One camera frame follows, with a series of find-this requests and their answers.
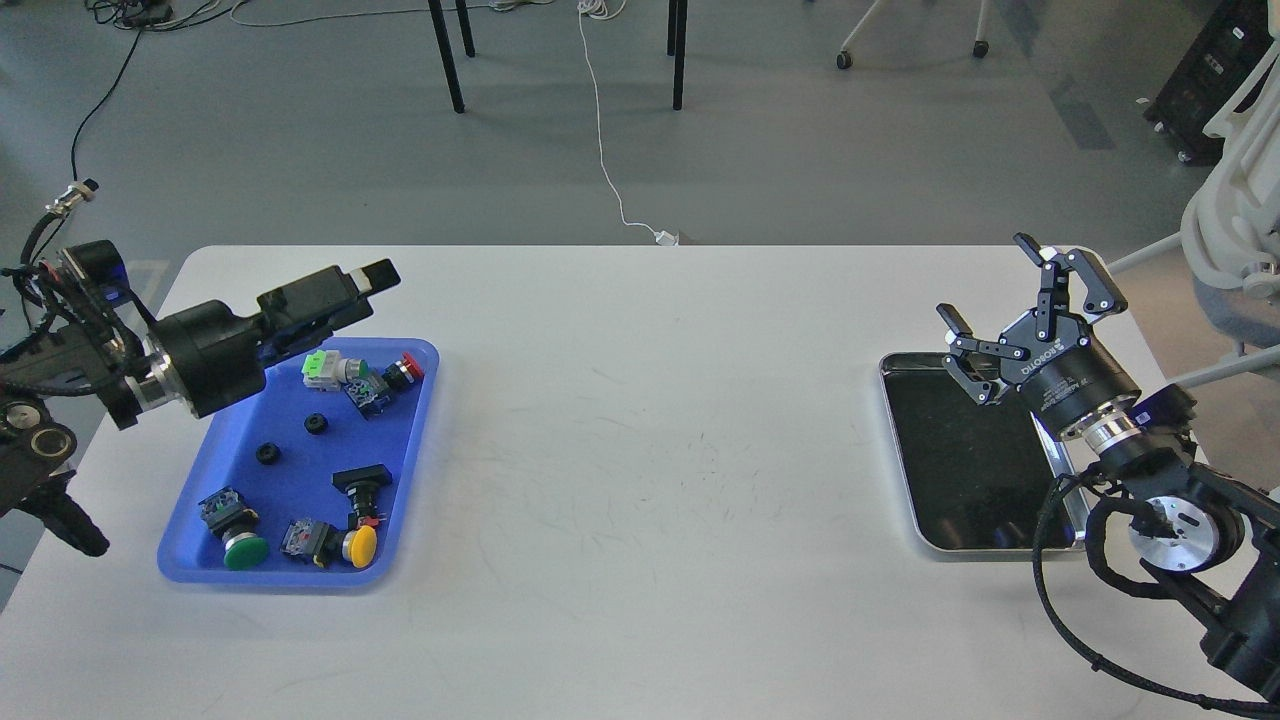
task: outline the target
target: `table leg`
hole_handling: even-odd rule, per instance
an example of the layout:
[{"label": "table leg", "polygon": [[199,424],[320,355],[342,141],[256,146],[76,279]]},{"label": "table leg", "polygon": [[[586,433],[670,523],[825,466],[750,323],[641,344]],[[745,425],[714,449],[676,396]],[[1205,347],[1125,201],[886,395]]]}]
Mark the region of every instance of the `table leg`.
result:
[{"label": "table leg", "polygon": [[458,24],[462,26],[462,49],[467,58],[476,56],[476,45],[471,41],[471,17],[467,15],[467,0],[453,0],[453,6],[458,12]]},{"label": "table leg", "polygon": [[667,3],[667,56],[676,54],[676,0]]},{"label": "table leg", "polygon": [[440,0],[428,0],[431,10],[431,24],[435,26],[435,44],[440,46],[440,61],[444,63],[444,79],[449,83],[449,97],[453,99],[453,111],[466,113],[462,104],[462,88],[458,86],[458,69],[453,65],[453,47],[449,46],[449,28],[444,27],[444,9]]},{"label": "table leg", "polygon": [[685,104],[685,27],[689,22],[689,0],[676,3],[676,83],[672,90],[671,109],[678,110]]}]

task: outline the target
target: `table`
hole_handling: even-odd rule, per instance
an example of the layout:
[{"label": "table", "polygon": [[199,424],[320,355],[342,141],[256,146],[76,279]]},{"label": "table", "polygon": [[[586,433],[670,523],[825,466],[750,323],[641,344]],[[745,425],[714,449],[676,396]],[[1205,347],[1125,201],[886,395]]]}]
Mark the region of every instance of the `table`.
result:
[{"label": "table", "polygon": [[[466,113],[462,100],[462,86],[458,83],[457,65],[453,63],[453,47],[449,45],[449,31],[444,24],[444,8],[440,0],[428,3],[431,12],[431,26],[435,29],[435,44],[440,50],[440,63],[444,67],[444,81],[449,86],[449,100],[453,111]],[[471,37],[471,19],[467,15],[465,0],[454,0],[458,13],[458,26],[462,32],[462,45],[467,58],[476,56],[475,41]],[[676,59],[675,77],[671,85],[671,109],[685,106],[685,32],[689,27],[689,0],[667,0],[667,55]]]},{"label": "table", "polygon": [[[40,543],[0,616],[6,714],[1203,716],[1091,673],[1025,562],[938,561],[909,529],[876,365],[941,350],[940,301],[984,336],[1030,306],[1016,247],[207,247],[164,314],[247,314],[383,256],[403,284],[347,334],[442,355],[388,575],[169,583],[155,547],[209,420],[170,404],[104,427],[72,489],[111,550]],[[1128,315],[1098,334],[1161,384]],[[1079,555],[1047,574],[1107,656],[1248,697],[1180,607],[1117,594]]]}]

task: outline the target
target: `white chair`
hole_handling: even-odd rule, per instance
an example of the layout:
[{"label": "white chair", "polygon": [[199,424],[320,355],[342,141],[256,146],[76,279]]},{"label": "white chair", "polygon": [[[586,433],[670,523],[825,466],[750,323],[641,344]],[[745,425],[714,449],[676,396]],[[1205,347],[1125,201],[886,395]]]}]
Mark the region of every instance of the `white chair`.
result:
[{"label": "white chair", "polygon": [[[876,0],[872,3],[870,9],[867,10],[863,18],[858,20],[858,24],[854,26],[854,31],[849,33],[844,45],[840,46],[840,53],[836,55],[837,68],[847,70],[852,65],[854,58],[850,55],[849,49],[854,45],[854,40],[858,37],[858,33],[867,27],[867,23],[870,22],[870,19],[876,17],[876,14],[879,13],[886,4],[888,4],[888,0]],[[978,32],[973,41],[974,58],[986,58],[987,50],[991,49],[991,45],[987,42],[987,18],[989,15],[991,0],[982,0],[982,4],[978,6]]]},{"label": "white chair", "polygon": [[[1271,33],[1277,32],[1272,5]],[[1280,380],[1280,41],[1213,118],[1204,133],[1222,137],[1222,159],[1183,213],[1179,232],[1111,263],[1114,273],[1181,247],[1196,299],[1210,323],[1235,341],[1216,365],[1178,378],[1194,387],[1238,373]],[[1258,87],[1257,100],[1236,108]],[[1254,347],[1256,351],[1247,351]]]}]

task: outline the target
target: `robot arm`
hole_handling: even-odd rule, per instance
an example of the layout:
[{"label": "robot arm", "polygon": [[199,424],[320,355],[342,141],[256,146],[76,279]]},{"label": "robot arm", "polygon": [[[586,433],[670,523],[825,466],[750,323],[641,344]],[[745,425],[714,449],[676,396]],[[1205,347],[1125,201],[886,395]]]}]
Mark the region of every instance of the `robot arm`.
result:
[{"label": "robot arm", "polygon": [[[210,300],[155,319],[129,288],[109,241],[69,247],[58,265],[33,263],[44,231],[96,190],[86,179],[46,206],[19,266],[4,270],[24,301],[45,313],[27,337],[0,352],[0,515],[29,512],[92,556],[109,543],[67,495],[76,436],[54,421],[45,398],[96,395],[120,429],[178,398],[202,418],[261,391],[266,368],[367,318],[369,297],[399,283],[390,260],[349,274],[333,265],[259,296],[260,311],[248,318]],[[129,302],[147,324],[146,343],[116,314]]]},{"label": "robot arm", "polygon": [[[1194,400],[1180,387],[1169,386],[1138,402],[1138,386],[1093,336],[1094,322],[1128,306],[1093,254],[1042,249],[1025,234],[1015,241],[1041,268],[1036,307],[989,342],[975,338],[955,307],[938,305],[948,327],[947,370],[975,402],[1000,402],[1011,392],[1051,436],[1088,443],[1098,460],[1082,477],[1065,480],[1110,488],[1085,528],[1085,551],[1094,574],[1135,597],[1178,601],[1204,625],[1201,650],[1208,662],[1267,703],[1219,701],[1162,687],[1157,692],[1245,716],[1280,712],[1280,705],[1274,705],[1280,702],[1280,628],[1274,621],[1280,618],[1280,505],[1194,460]],[[1069,307],[1071,273],[1087,287],[1083,306],[1088,316]],[[1116,512],[1132,516],[1130,542],[1155,582],[1135,582],[1108,566],[1106,520]],[[1245,519],[1258,559],[1229,597],[1196,574],[1242,547]],[[1042,588],[1039,566],[1036,569]],[[1047,602],[1046,609],[1094,670],[1144,689],[1156,687],[1082,650],[1087,646],[1065,632]]]}]

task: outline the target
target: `metal tray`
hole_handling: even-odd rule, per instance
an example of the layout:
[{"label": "metal tray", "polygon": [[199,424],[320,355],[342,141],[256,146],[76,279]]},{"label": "metal tray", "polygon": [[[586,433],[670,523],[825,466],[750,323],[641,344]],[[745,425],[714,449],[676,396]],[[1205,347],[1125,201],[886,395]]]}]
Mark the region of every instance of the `metal tray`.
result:
[{"label": "metal tray", "polygon": [[[1030,556],[1036,515],[1060,474],[1075,470],[1016,398],[979,406],[941,352],[884,356],[879,386],[916,534],[932,550],[974,559]],[[1083,548],[1088,503],[1071,493],[1046,551]]]}]

